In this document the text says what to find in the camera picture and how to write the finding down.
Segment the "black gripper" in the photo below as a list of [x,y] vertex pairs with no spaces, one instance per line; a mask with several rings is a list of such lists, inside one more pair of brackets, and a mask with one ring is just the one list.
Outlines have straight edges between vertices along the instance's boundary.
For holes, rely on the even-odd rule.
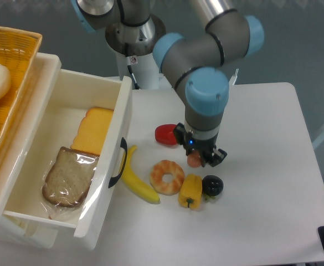
[[202,160],[202,167],[210,165],[215,167],[223,162],[227,157],[227,152],[222,149],[215,149],[216,139],[218,135],[205,140],[197,139],[194,135],[187,131],[183,124],[179,123],[173,130],[179,145],[182,145],[186,151],[186,156],[197,150]]

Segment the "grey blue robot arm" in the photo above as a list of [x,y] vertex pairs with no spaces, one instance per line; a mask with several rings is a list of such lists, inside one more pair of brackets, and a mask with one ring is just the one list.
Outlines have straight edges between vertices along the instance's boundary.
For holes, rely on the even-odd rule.
[[135,89],[153,89],[162,73],[184,103],[184,123],[174,130],[187,154],[198,152],[202,165],[216,166],[227,153],[216,146],[229,82],[220,67],[257,52],[264,43],[261,22],[242,16],[231,1],[193,1],[204,34],[186,40],[167,33],[149,1],[72,1],[88,32],[105,30],[119,76]]

